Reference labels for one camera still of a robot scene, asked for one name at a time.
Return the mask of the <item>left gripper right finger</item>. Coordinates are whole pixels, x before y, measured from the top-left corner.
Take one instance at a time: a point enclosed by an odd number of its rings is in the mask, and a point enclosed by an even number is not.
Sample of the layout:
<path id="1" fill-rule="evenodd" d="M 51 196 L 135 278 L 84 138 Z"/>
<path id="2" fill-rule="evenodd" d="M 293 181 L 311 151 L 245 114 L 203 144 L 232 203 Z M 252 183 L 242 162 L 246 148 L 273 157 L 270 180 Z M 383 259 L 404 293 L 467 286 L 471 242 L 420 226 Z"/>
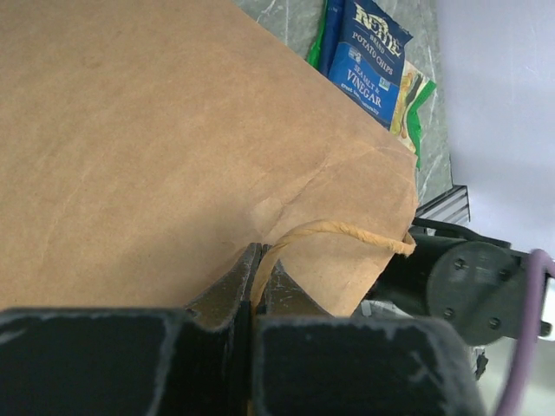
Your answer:
<path id="1" fill-rule="evenodd" d="M 254 415 L 482 415 L 468 347 L 428 316 L 432 257 L 394 258 L 378 282 L 407 317 L 328 315 L 277 264 L 253 336 Z"/>

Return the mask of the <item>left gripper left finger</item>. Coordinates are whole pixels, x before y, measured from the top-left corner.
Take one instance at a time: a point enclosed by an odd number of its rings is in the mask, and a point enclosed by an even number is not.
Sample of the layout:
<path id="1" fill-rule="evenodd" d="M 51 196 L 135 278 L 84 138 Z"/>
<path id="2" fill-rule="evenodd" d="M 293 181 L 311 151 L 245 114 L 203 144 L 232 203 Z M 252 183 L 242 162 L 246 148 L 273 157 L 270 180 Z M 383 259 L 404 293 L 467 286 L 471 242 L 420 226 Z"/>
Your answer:
<path id="1" fill-rule="evenodd" d="M 4 415 L 243 415 L 250 244 L 180 308 L 24 308 L 1 314 Z"/>

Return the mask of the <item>blue kettle potato chips bag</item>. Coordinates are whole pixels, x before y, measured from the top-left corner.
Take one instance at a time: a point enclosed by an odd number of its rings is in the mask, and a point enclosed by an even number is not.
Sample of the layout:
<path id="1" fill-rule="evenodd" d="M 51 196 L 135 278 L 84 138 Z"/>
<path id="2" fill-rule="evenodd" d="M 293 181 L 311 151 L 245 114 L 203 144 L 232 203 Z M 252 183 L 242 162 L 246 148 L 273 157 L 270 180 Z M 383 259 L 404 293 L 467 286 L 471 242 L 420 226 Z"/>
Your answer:
<path id="1" fill-rule="evenodd" d="M 389 129 L 412 36 L 373 1 L 346 1 L 328 79 Z"/>

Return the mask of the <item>blue white snack bag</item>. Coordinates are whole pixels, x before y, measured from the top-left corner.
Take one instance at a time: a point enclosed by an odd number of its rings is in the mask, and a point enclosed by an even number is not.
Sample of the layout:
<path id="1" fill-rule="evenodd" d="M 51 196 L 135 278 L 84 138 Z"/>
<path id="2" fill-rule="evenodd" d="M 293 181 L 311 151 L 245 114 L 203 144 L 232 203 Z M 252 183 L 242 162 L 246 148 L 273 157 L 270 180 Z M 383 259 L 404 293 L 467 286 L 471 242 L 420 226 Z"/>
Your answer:
<path id="1" fill-rule="evenodd" d="M 323 33 L 320 37 L 320 55 L 318 71 L 325 77 L 329 75 L 330 68 L 336 53 L 343 21 L 343 0 L 329 0 L 325 4 Z"/>

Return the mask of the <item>brown paper bag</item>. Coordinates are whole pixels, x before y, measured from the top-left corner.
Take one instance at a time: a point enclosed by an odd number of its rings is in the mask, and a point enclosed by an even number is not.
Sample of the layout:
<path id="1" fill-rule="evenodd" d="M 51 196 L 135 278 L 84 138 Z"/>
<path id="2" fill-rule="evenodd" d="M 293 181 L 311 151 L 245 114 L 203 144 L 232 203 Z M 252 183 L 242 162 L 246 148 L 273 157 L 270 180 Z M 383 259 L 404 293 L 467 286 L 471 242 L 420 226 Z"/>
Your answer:
<path id="1" fill-rule="evenodd" d="M 415 157 L 229 1 L 1 4 L 1 305 L 181 306 L 318 219 L 402 239 Z"/>

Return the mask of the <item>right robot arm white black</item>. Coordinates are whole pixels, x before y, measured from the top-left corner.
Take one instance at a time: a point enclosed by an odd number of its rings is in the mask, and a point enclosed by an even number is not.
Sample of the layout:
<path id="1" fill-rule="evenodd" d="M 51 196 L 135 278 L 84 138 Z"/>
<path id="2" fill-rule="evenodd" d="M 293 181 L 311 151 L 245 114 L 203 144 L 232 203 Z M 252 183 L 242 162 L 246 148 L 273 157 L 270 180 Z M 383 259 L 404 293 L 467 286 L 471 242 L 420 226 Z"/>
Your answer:
<path id="1" fill-rule="evenodd" d="M 485 348 L 519 337 L 528 255 L 468 228 L 417 218 L 410 257 L 395 255 L 361 303 L 365 316 L 432 316 L 449 322 L 468 345 L 475 377 Z"/>

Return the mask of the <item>green cassava chips bag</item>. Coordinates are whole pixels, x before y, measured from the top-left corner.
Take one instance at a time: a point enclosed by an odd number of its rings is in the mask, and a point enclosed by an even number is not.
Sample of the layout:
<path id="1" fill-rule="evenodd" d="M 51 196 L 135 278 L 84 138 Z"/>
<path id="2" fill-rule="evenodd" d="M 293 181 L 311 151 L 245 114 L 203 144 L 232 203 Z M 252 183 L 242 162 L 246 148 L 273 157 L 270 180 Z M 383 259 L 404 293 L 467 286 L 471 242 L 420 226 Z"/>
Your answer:
<path id="1" fill-rule="evenodd" d="M 320 37 L 323 33 L 323 16 L 319 23 L 316 40 L 312 43 L 307 55 L 307 62 L 315 69 L 320 55 Z M 394 117 L 389 129 L 409 151 L 417 158 L 421 157 L 421 122 L 418 115 L 420 107 L 435 91 L 435 83 L 426 77 L 417 67 L 406 59 L 402 73 L 402 82 L 398 94 Z"/>

